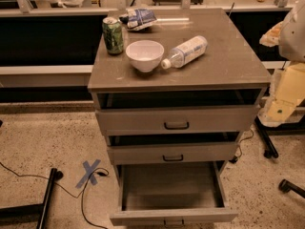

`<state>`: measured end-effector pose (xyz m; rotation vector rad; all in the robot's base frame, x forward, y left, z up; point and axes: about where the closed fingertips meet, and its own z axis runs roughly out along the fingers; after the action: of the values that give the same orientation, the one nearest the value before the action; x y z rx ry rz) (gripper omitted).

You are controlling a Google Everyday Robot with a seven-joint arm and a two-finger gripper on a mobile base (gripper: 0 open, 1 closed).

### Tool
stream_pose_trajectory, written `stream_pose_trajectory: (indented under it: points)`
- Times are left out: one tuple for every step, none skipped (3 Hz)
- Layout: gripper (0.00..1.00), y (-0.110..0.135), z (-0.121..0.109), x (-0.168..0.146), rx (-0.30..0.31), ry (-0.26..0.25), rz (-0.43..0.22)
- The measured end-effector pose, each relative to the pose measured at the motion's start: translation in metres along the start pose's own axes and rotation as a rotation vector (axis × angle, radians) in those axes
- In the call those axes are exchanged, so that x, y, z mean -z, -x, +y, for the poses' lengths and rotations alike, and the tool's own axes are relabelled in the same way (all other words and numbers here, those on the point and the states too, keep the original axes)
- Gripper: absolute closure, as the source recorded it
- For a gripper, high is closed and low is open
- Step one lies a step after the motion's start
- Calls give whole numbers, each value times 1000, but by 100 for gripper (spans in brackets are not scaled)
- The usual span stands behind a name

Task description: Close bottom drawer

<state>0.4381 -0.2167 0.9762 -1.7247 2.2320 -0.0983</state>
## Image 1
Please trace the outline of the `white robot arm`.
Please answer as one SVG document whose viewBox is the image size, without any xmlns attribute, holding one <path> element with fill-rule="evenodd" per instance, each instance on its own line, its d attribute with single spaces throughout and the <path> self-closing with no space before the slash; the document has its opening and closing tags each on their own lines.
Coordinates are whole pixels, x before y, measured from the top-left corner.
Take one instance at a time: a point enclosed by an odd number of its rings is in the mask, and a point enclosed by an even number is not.
<svg viewBox="0 0 305 229">
<path fill-rule="evenodd" d="M 259 43 L 278 46 L 279 54 L 290 64 L 275 70 L 264 107 L 258 117 L 267 127 L 285 123 L 305 100 L 305 0 L 295 2 L 284 20 L 264 33 Z"/>
</svg>

